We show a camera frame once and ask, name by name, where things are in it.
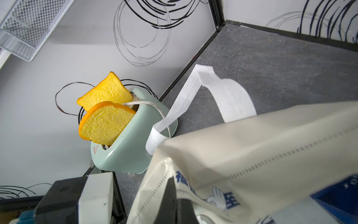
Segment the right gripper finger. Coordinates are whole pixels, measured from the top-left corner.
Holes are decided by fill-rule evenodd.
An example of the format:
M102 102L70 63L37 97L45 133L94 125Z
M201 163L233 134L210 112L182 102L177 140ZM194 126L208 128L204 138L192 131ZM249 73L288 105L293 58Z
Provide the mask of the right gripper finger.
M160 224L198 224L192 201L176 196L174 177L167 181L160 204Z

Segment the blue beige takeout bag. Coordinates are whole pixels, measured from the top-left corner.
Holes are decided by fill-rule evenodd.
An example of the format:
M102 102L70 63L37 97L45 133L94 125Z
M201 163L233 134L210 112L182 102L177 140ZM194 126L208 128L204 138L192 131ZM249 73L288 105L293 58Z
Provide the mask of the blue beige takeout bag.
M209 89L223 124L177 137L168 128ZM169 178L199 224L355 224L358 103L299 105L257 115L247 91L195 65L168 115L146 142L151 163L127 218L160 224Z

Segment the mint green toaster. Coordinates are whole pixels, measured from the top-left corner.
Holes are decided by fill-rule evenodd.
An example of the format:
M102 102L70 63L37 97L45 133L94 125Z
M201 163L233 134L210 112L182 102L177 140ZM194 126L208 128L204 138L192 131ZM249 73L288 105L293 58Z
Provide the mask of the mint green toaster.
M169 108L144 89L133 87L130 92L136 101L150 104L135 106L135 116L111 146L91 143L92 161L100 170L140 174L151 162L145 145L152 126L167 116Z

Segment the front yellow toast slice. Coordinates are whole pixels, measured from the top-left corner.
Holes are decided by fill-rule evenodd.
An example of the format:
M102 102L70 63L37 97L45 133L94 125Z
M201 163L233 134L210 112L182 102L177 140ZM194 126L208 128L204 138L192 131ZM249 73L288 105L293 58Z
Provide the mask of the front yellow toast slice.
M101 145L112 145L136 114L123 104L105 101L94 105L81 120L79 136Z

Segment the yellow toast slice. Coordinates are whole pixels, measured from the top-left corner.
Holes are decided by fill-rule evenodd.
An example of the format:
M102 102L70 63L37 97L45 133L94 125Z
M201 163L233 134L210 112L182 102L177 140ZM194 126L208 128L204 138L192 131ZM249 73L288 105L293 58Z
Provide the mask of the yellow toast slice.
M136 114L123 104L105 101L94 105L81 120L79 136L101 145L112 145Z
M114 72L110 72L97 86L80 97L77 100L77 104L83 107L85 111L89 111L93 106L101 102L110 101L122 104L133 100L134 97L124 87L117 75Z

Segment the rear yellow toast slice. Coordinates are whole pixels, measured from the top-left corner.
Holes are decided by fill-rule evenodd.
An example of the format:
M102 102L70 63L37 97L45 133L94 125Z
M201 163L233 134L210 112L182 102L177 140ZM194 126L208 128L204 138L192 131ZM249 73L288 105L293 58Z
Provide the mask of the rear yellow toast slice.
M124 87L117 75L114 72L110 72L97 86L80 97L77 100L77 104L83 107L85 111L89 111L93 106L101 102L110 101L122 104L133 100L134 97Z

